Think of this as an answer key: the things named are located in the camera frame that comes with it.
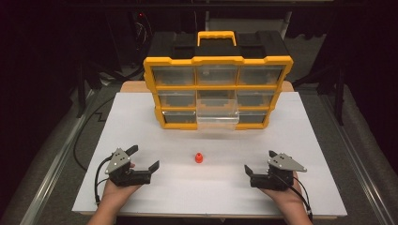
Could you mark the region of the light grey panel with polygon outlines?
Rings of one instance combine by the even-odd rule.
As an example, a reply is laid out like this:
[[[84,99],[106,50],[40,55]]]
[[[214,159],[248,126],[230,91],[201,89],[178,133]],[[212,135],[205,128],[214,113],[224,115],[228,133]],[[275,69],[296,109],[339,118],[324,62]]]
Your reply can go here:
[[[277,15],[271,19],[267,15],[265,19],[249,19],[249,18],[216,18],[211,16],[209,12],[206,13],[205,29],[207,31],[226,31],[232,30],[239,33],[254,33],[261,30],[278,31],[282,38],[285,37],[287,28],[290,24],[292,16],[291,11]]]

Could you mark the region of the metal floor rail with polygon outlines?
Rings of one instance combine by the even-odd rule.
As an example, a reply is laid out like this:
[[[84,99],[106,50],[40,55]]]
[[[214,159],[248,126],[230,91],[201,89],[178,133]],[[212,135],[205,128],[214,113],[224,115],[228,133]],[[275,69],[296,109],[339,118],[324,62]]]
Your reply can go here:
[[[382,200],[378,187],[375,185],[374,180],[368,173],[365,164],[360,159],[354,144],[349,139],[347,131],[345,130],[344,126],[338,122],[329,98],[327,96],[320,96],[320,99],[326,108],[334,126],[337,128],[342,141],[344,142],[345,154],[348,157],[349,163],[355,175],[357,176],[367,201],[372,206],[380,225],[398,225],[398,222],[394,221],[392,213]]]
[[[98,91],[90,90],[87,96],[84,98],[86,101],[86,108],[83,110],[83,114],[74,123],[68,137],[65,139],[62,147],[55,155],[54,160],[44,176],[38,191],[27,208],[20,225],[36,225],[39,217],[50,198],[56,182],[63,171],[66,162],[71,154],[71,146],[77,139],[77,133],[82,130],[83,123],[87,118],[87,113],[92,107],[94,101],[98,96]]]

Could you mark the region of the yellow black organizer case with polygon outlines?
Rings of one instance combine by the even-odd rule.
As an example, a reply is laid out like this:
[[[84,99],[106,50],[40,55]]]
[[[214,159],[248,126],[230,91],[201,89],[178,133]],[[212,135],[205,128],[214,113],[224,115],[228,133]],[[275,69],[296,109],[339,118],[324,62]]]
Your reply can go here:
[[[201,31],[196,34],[159,32],[154,35],[144,60],[145,83],[152,94],[155,116],[162,128],[199,129],[197,125],[190,124],[166,125],[160,119],[152,68],[204,65],[283,66],[282,80],[278,85],[279,93],[272,104],[272,112],[283,91],[283,81],[293,64],[294,61],[277,31],[257,31],[249,34],[234,31]],[[268,125],[271,112],[263,124],[237,125],[235,129],[263,129]]]

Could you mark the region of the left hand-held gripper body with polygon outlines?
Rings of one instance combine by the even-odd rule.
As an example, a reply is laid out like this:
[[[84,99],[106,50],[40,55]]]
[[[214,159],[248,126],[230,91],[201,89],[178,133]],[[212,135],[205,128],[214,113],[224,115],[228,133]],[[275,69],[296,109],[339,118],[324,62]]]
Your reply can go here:
[[[135,171],[130,165],[130,156],[126,154],[126,150],[117,148],[111,157],[105,173],[118,187],[138,186],[150,183],[152,173],[148,169],[146,171]]]

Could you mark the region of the black metal stand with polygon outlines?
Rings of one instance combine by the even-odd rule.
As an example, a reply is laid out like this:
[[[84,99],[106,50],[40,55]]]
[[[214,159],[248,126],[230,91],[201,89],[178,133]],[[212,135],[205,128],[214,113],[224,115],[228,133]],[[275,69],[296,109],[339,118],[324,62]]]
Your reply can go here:
[[[78,113],[77,117],[81,118],[86,108],[85,85],[92,90],[100,90],[102,84],[100,82],[100,74],[98,66],[93,61],[79,61],[77,64],[77,92],[78,92]]]
[[[294,81],[292,85],[299,87],[305,83],[318,83],[316,92],[319,95],[334,93],[333,112],[340,126],[343,123],[344,103],[344,68],[339,66],[325,66]]]

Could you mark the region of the set of clear drawers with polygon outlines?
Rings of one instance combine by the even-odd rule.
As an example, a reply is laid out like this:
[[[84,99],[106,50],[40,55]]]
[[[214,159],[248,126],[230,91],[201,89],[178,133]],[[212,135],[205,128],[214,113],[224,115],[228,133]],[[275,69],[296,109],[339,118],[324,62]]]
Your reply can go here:
[[[234,98],[237,125],[263,124],[279,93],[283,70],[283,66],[154,67],[160,119],[166,125],[197,125],[198,98]]]

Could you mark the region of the person's right hand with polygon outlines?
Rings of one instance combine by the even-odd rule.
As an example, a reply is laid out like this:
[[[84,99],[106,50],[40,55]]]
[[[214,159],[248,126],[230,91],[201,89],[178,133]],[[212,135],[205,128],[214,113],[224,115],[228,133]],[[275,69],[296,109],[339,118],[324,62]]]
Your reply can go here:
[[[299,183],[294,181],[292,188],[285,191],[261,188],[261,191],[268,195],[280,209],[293,209],[294,207],[303,206],[303,200],[300,198],[302,192]]]

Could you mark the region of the clear plastic drawer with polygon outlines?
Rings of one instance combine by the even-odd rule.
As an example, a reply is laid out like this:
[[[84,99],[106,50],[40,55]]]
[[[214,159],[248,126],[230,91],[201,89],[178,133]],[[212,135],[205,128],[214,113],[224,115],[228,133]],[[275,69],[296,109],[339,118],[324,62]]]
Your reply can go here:
[[[196,123],[199,129],[234,130],[238,122],[239,112],[234,98],[196,100]]]

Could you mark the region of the person's left hand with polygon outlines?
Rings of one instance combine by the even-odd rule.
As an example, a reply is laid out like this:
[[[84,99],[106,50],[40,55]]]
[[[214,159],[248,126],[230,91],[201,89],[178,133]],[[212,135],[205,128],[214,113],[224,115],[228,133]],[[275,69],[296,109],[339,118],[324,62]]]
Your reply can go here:
[[[118,187],[111,180],[108,180],[105,183],[100,204],[121,208],[140,187],[141,185]]]

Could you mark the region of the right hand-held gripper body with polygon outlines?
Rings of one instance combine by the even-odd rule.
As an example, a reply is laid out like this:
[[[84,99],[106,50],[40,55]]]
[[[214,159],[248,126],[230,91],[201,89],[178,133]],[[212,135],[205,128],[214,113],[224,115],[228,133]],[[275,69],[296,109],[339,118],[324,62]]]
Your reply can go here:
[[[285,153],[269,157],[265,174],[253,173],[250,177],[252,188],[285,191],[294,185],[294,172],[306,173],[307,169]]]

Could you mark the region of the dark device with red light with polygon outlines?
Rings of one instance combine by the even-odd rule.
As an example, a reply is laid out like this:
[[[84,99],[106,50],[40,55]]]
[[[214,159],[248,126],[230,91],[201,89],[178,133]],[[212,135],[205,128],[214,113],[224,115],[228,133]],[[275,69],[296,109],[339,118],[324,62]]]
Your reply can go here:
[[[146,58],[150,41],[153,37],[152,27],[143,11],[129,13],[130,27],[133,36],[133,65],[141,66]]]

